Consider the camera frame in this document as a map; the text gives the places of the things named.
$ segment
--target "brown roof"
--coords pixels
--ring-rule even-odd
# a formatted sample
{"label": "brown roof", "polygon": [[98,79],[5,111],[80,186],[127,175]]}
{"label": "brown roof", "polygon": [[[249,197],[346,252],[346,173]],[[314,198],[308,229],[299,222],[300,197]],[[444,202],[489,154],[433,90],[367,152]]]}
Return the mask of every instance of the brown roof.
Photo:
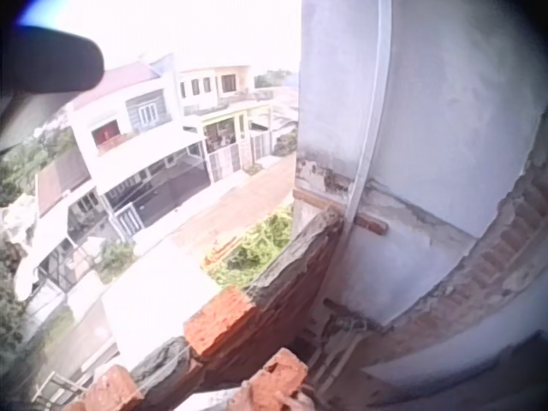
{"label": "brown roof", "polygon": [[142,83],[143,81],[157,79],[159,76],[152,71],[144,63],[131,63],[125,66],[117,67],[104,72],[103,79],[95,88],[89,92],[84,92],[72,103],[75,110],[90,104],[92,101],[98,100],[123,88],[134,84]]}
{"label": "brown roof", "polygon": [[38,209],[44,216],[63,198],[63,193],[72,191],[90,179],[84,159],[78,147],[67,150],[58,159],[46,165],[38,173]]}

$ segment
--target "dark object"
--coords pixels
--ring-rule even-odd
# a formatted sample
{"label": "dark object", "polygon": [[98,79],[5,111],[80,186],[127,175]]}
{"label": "dark object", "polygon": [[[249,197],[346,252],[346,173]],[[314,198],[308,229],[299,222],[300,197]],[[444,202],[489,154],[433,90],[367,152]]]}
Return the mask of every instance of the dark object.
{"label": "dark object", "polygon": [[40,27],[4,27],[0,153],[94,88],[104,73],[101,50],[88,39]]}

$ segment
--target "white wall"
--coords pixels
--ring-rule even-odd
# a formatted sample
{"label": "white wall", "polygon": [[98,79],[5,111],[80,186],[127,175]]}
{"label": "white wall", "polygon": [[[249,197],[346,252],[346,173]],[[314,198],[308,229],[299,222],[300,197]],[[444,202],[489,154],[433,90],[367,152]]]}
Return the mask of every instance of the white wall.
{"label": "white wall", "polygon": [[[207,69],[207,70],[188,71],[185,73],[180,73],[177,77],[178,77],[179,84],[181,82],[185,83],[186,97],[185,98],[181,97],[180,90],[178,93],[183,107],[197,104],[200,107],[200,109],[203,110],[203,109],[209,109],[211,107],[215,107],[217,105],[218,95],[217,95],[217,87],[215,85],[215,70]],[[210,79],[210,84],[211,84],[210,92],[205,92],[204,90],[204,78]],[[192,80],[198,80],[198,83],[200,84],[200,94],[196,96],[194,96],[192,93]]]}
{"label": "white wall", "polygon": [[393,2],[372,176],[481,236],[520,175],[548,101],[546,61],[504,2]]}
{"label": "white wall", "polygon": [[[494,1],[392,3],[389,85],[369,181],[389,195],[375,189],[361,201],[389,228],[384,236],[354,230],[331,290],[381,322],[430,291],[483,234],[520,175],[548,99],[533,40]],[[355,178],[377,12],[377,0],[303,0],[298,157],[307,170]],[[306,178],[296,184],[346,204],[345,193],[325,192],[323,176]],[[306,218],[300,208],[295,227]]]}
{"label": "white wall", "polygon": [[[116,120],[122,134],[130,132],[132,127],[126,108],[126,101],[148,92],[159,89],[164,90],[168,87],[173,86],[167,77],[145,81],[118,92],[113,92],[79,110],[68,111],[68,118],[74,131],[76,143],[92,177],[97,173],[96,169],[98,166],[98,148],[93,140],[92,131],[107,122]],[[173,107],[175,102],[171,101],[171,99],[166,99],[166,104],[170,113],[175,112],[176,108]]]}
{"label": "white wall", "polygon": [[548,331],[548,270],[500,312],[446,342],[365,371],[395,386],[449,377],[493,358],[535,331]]}

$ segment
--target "metal gate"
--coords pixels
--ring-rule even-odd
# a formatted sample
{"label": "metal gate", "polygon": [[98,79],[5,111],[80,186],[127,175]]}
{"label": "metal gate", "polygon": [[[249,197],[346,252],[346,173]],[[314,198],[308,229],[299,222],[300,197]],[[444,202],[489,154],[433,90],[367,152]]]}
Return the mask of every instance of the metal gate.
{"label": "metal gate", "polygon": [[137,211],[135,210],[134,203],[126,204],[116,212],[115,216],[128,238],[133,237],[136,233],[145,228],[139,214],[137,214]]}
{"label": "metal gate", "polygon": [[223,147],[209,154],[213,182],[218,182],[241,170],[240,147],[238,143]]}
{"label": "metal gate", "polygon": [[263,157],[270,156],[272,153],[271,132],[266,131],[263,134],[251,137],[253,144],[253,162]]}

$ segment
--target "wooden plank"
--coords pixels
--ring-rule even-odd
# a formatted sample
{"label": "wooden plank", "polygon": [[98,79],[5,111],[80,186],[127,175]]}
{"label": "wooden plank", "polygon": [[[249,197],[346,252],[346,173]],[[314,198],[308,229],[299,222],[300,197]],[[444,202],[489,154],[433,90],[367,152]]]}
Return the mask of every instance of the wooden plank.
{"label": "wooden plank", "polygon": [[[316,208],[319,208],[320,210],[326,210],[330,208],[336,212],[339,212],[340,214],[344,214],[344,204],[331,199],[327,199],[309,190],[305,190],[304,188],[295,187],[293,189],[293,198],[295,200],[304,201],[310,206],[314,206]],[[367,229],[377,235],[384,235],[386,233],[386,230],[388,229],[388,224],[386,222],[360,211],[358,211],[356,217],[354,218],[354,224],[364,229]]]}

